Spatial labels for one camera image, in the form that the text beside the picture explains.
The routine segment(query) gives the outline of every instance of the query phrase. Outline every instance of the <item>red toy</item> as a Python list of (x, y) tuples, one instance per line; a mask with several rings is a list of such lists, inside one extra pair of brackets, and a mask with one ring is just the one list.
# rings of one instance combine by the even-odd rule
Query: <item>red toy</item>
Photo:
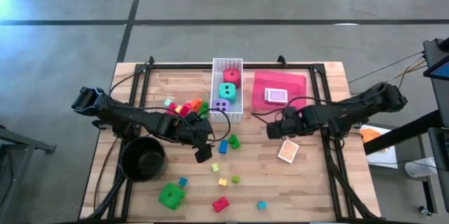
[(240, 88), (240, 72), (238, 69), (225, 69), (223, 72), (223, 83), (232, 83)]
[(221, 197), (218, 201), (212, 203), (215, 212), (223, 210), (224, 207), (229, 206), (229, 202), (225, 197)]
[(190, 108), (192, 108), (192, 105), (190, 105), (189, 103), (185, 103), (181, 108), (180, 115), (186, 117), (189, 114)]
[[(172, 109), (173, 111), (176, 109), (177, 105), (174, 102), (171, 102), (170, 105), (168, 106), (168, 109)], [(172, 111), (167, 110), (168, 114), (175, 114)]]

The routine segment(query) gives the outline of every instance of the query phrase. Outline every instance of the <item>black bowl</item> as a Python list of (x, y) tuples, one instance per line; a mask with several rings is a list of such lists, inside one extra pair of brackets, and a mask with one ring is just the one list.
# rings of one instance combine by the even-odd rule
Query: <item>black bowl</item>
[(167, 156), (157, 139), (139, 137), (124, 147), (119, 163), (128, 179), (144, 182), (163, 174), (167, 167)]

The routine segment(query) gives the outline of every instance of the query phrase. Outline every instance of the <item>purple cube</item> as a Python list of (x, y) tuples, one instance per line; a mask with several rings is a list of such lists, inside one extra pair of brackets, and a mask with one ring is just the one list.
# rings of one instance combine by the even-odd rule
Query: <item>purple cube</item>
[(223, 112), (229, 112), (229, 106), (230, 106), (229, 100), (225, 100), (222, 98), (219, 98), (212, 102), (212, 108), (220, 109)]

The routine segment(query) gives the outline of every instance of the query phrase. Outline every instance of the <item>concrete floor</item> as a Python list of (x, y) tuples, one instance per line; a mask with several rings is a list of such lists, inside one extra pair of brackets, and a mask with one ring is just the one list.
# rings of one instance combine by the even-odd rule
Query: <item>concrete floor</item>
[[(0, 20), (127, 20), (133, 0), (0, 0)], [(449, 0), (140, 0), (136, 19), (441, 19)], [(246, 61), (343, 61), (347, 78), (422, 50), (425, 39), (445, 38), (446, 25), (134, 26), (125, 62), (209, 62), (214, 57)], [(0, 124), (48, 143), (53, 156), (37, 152), (20, 190), (12, 223), (75, 220), (98, 136), (91, 119), (70, 105), (81, 86), (108, 89), (125, 27), (0, 25)], [(384, 81), (409, 60), (351, 84), (354, 92)], [(436, 109), (430, 81), (407, 75), (409, 99), (396, 114), (372, 122), (400, 126)], [(447, 223), (439, 185), (439, 213), (422, 217), (418, 182), (373, 176), (382, 215), (389, 220)]]

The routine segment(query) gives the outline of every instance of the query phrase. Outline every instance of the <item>green block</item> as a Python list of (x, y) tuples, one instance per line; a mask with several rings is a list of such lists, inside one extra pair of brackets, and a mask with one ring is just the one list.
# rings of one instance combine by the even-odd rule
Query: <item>green block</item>
[(182, 199), (184, 199), (185, 191), (178, 186), (169, 183), (163, 187), (161, 194), (159, 195), (159, 202), (169, 209), (176, 210), (180, 205)]
[(232, 176), (232, 182), (233, 183), (239, 183), (240, 182), (240, 177), (239, 176)]
[[(209, 103), (207, 101), (203, 100), (203, 104), (199, 108), (199, 113), (201, 114), (202, 112), (206, 111), (207, 109), (209, 109)], [(207, 119), (208, 117), (209, 117), (209, 113), (205, 112), (200, 116), (200, 119)]]
[(236, 86), (231, 83), (223, 83), (218, 86), (218, 98), (229, 100), (231, 104), (236, 102)]
[(229, 137), (228, 140), (229, 144), (231, 145), (231, 148), (233, 150), (237, 150), (241, 147), (239, 140), (237, 139), (237, 136), (232, 134), (231, 137)]

